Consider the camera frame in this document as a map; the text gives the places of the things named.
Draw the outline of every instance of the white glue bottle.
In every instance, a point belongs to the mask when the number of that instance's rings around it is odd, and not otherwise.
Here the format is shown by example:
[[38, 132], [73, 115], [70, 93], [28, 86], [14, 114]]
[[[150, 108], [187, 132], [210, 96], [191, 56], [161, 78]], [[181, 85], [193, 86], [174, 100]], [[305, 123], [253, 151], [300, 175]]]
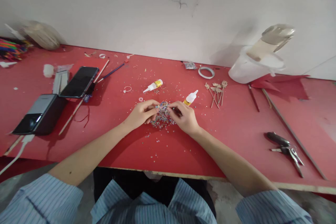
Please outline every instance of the white glue bottle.
[[152, 84], [150, 84], [150, 85], [148, 86], [148, 88], [147, 88], [143, 93], [145, 93], [145, 92], [147, 92], [147, 91], [152, 91], [152, 90], [158, 88], [159, 86], [161, 86], [162, 84], [163, 84], [162, 80], [159, 79], [159, 80], [153, 82]]
[[194, 93], [190, 93], [183, 103], [189, 106], [195, 100], [197, 92], [198, 90], [196, 90]]

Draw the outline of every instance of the red table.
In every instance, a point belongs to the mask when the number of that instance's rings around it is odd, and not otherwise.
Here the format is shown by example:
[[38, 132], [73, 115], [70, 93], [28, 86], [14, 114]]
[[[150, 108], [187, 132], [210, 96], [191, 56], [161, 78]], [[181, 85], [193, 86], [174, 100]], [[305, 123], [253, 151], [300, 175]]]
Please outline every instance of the red table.
[[[8, 133], [16, 127], [37, 97], [52, 91], [53, 79], [43, 76], [44, 64], [75, 64], [72, 71], [76, 71], [78, 66], [84, 64], [101, 68], [109, 59], [110, 62], [102, 73], [104, 76], [129, 55], [97, 50], [92, 58], [84, 56], [84, 52], [90, 54], [94, 51], [74, 46], [65, 46], [64, 49], [61, 47], [53, 52], [32, 49], [27, 58], [18, 64], [0, 70], [0, 106], [3, 115], [0, 128], [1, 153], [16, 140], [17, 136]], [[98, 57], [101, 53], [106, 54], [105, 59]], [[199, 125], [242, 155], [277, 186], [336, 194], [336, 144], [333, 140], [336, 139], [336, 86], [333, 82], [304, 79], [303, 84], [311, 97], [308, 101], [288, 99], [269, 92], [278, 109], [329, 179], [325, 181], [276, 113], [269, 108], [261, 90], [253, 90], [261, 110], [258, 113], [246, 85], [232, 81], [227, 68], [209, 67], [214, 68], [216, 75], [213, 79], [206, 80], [197, 70], [186, 70], [180, 61], [133, 55], [127, 65], [97, 84], [94, 97], [88, 103], [90, 121], [85, 128], [86, 120], [72, 121], [63, 134], [58, 136], [78, 103], [78, 100], [73, 99], [64, 110], [54, 132], [48, 136], [36, 136], [26, 146], [21, 157], [59, 162], [121, 123], [140, 97], [159, 102], [183, 101], [189, 93], [198, 89], [198, 97], [191, 106]], [[159, 92], [143, 94], [142, 91], [157, 79], [163, 80], [163, 85], [157, 89]], [[212, 97], [204, 87], [205, 82], [220, 83], [222, 80], [229, 83], [224, 92], [223, 106], [220, 109], [216, 105], [210, 108]], [[125, 86], [131, 86], [132, 91], [124, 93]], [[88, 106], [84, 104], [79, 108], [77, 120], [87, 115]], [[277, 146], [264, 137], [263, 133], [268, 131], [275, 131], [297, 146], [297, 153], [305, 164], [301, 167], [304, 179], [299, 177], [291, 160], [281, 153], [269, 151]], [[17, 145], [9, 156], [16, 156], [20, 147], [21, 144]], [[209, 155], [177, 125], [162, 130], [142, 125], [126, 136], [100, 165], [205, 179], [224, 178]]]

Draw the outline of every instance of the person's left hand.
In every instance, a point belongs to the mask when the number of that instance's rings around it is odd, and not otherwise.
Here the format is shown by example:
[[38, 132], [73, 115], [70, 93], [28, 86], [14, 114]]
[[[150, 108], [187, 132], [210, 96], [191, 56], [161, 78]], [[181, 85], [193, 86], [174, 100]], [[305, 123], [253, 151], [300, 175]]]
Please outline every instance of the person's left hand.
[[159, 111], [159, 108], [155, 108], [155, 105], [160, 105], [160, 103], [155, 100], [138, 103], [123, 123], [131, 131], [143, 123], [148, 124], [151, 120], [155, 120], [156, 113]]

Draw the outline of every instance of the hand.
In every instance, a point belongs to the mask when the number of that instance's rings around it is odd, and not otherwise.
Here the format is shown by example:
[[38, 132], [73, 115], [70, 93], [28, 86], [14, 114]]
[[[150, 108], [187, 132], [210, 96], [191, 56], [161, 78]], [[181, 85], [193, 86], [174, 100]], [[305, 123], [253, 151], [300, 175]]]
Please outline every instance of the hand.
[[[172, 108], [178, 108], [182, 115], [178, 115]], [[171, 103], [167, 107], [170, 117], [176, 124], [188, 135], [198, 133], [201, 127], [198, 125], [195, 112], [192, 108], [188, 107], [180, 101]]]
[[155, 108], [155, 105], [160, 105], [160, 103], [155, 100], [138, 103], [123, 124], [126, 124], [132, 131], [143, 123], [150, 123], [151, 120], [155, 120], [156, 114], [159, 111], [159, 108]]

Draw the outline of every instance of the black phone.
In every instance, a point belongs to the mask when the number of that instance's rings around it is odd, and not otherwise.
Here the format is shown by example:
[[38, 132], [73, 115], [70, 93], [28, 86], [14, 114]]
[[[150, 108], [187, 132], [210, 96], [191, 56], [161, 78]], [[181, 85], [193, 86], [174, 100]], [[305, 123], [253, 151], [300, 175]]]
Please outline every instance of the black phone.
[[98, 72], [99, 68], [81, 66], [59, 96], [66, 98], [82, 98]]

